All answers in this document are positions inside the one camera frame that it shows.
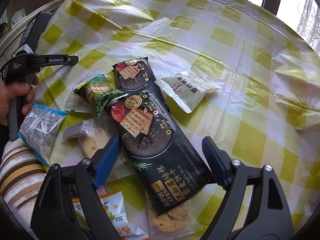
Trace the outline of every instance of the green snack package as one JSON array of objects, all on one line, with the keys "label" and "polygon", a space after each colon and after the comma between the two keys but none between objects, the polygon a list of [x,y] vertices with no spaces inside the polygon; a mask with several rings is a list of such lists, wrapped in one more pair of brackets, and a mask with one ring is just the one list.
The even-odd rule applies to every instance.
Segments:
[{"label": "green snack package", "polygon": [[100,117],[103,108],[113,99],[127,95],[127,93],[111,86],[102,70],[98,70],[84,81],[81,81],[73,88],[73,91],[90,104],[97,117]]}]

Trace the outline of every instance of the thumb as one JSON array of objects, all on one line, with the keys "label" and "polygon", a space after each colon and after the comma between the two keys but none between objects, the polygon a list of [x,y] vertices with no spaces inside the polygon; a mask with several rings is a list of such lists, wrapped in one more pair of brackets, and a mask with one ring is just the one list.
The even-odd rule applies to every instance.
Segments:
[{"label": "thumb", "polygon": [[28,93],[30,89],[30,84],[13,82],[2,87],[0,91],[0,101],[9,102],[11,99],[16,96],[24,96]]}]

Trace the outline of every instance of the plastic tablecloth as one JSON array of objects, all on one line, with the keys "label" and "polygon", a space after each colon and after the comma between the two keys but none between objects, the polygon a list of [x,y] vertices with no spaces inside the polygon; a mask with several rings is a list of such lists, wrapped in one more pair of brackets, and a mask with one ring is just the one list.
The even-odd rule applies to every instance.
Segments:
[{"label": "plastic tablecloth", "polygon": [[[196,150],[211,136],[246,165],[271,164],[288,199],[295,228],[319,202],[320,58],[295,31],[247,0],[65,0],[40,40],[38,54],[77,54],[73,67],[48,67],[40,73],[37,102],[64,110],[72,88],[89,72],[149,57],[157,77],[192,65],[222,87],[185,114],[167,97],[171,113]],[[70,113],[61,131],[90,114]],[[78,163],[84,154],[76,140],[61,144],[50,163]],[[107,183],[120,188],[128,218],[149,232],[144,189],[137,176]],[[235,228],[250,203],[248,187]],[[210,224],[225,192],[207,185],[191,200],[202,231]]]}]

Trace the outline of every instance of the black snack bag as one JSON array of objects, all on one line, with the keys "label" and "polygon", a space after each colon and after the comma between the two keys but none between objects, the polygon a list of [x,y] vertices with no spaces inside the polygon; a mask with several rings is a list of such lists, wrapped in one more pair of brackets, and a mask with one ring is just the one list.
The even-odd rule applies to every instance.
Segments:
[{"label": "black snack bag", "polygon": [[212,182],[211,171],[150,90],[130,95],[106,111],[158,215]]},{"label": "black snack bag", "polygon": [[170,113],[161,89],[155,84],[156,77],[150,67],[148,57],[140,57],[113,65],[116,71],[117,88],[130,95],[144,89],[151,90]]}]

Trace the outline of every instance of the checkered tablecloth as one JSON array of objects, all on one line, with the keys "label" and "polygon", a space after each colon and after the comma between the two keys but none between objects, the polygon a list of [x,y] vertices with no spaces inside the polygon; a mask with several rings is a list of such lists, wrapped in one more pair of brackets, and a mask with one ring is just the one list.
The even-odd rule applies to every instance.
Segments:
[{"label": "checkered tablecloth", "polygon": [[[196,66],[222,89],[207,95],[191,114],[171,98],[166,100],[198,152],[202,154],[202,138],[209,135],[231,158],[257,167],[271,164],[296,228],[318,204],[320,58],[265,9],[246,0],[65,0],[37,53],[80,58],[74,67],[41,71],[37,102],[61,110],[88,72],[111,72],[120,61],[148,56],[158,77]],[[90,117],[69,114],[61,130]],[[61,133],[50,163],[71,165],[84,157],[76,140],[61,144],[60,139]],[[113,180],[107,187],[122,190],[129,220],[149,232],[144,189],[136,175]],[[244,221],[250,190],[235,228]],[[224,194],[221,187],[207,185],[192,200],[204,229],[188,239],[203,234]]]}]

